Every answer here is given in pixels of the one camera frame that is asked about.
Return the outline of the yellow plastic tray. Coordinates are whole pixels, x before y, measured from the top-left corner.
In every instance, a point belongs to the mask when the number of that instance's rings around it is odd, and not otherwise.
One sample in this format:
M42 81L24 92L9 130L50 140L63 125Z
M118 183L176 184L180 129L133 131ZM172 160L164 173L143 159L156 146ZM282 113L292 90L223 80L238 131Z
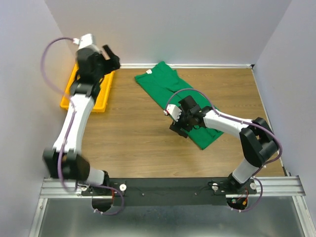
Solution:
M72 73L70 75L68 84L65 89L65 92L69 95L73 94L74 92L85 95L89 89L87 84L78 83L77 81L75 81L77 70L78 70L78 65L77 63L75 63ZM105 112L114 74L115 72L113 71L110 74L105 75L103 80L100 80L101 81L100 91L99 91L98 96L94 100L95 104L92 109L93 113Z

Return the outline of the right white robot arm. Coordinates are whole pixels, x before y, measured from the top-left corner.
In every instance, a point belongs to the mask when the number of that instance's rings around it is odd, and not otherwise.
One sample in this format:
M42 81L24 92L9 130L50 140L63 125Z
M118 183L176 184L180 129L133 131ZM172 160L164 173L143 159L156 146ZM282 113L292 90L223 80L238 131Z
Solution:
M173 119L170 129L182 137L188 137L188 132L197 126L219 130L240 140L244 158L225 182L234 194L243 190L246 182L281 149L263 118L241 119L212 106L201 108L192 96L180 100L178 106L168 104L164 113Z

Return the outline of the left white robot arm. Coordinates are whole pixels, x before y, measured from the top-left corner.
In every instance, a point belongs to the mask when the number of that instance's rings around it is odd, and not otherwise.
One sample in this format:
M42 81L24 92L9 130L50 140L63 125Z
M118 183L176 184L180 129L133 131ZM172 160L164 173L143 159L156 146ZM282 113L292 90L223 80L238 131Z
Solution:
M103 113L107 106L114 71L120 68L119 57L106 44L103 51L93 45L77 51L76 68L68 83L68 111L61 132L52 148L43 151L43 161L52 178L75 180L92 185L104 195L109 191L109 175L93 168L82 156L82 139L92 112Z

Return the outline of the green t shirt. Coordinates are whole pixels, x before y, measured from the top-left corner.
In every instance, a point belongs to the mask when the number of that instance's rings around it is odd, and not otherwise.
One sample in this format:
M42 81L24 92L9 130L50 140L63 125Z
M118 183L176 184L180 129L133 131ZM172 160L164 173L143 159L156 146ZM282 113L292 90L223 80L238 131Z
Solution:
M176 70L163 61L144 74L135 76L135 81L163 109L171 96L174 97L171 98L170 103L177 106L181 99L189 95L201 108L210 105L205 97L195 91L186 90L174 95L175 92L191 88L191 86L178 76ZM223 135L222 131L210 128L192 129L188 133L188 137L202 150L215 142L221 135Z

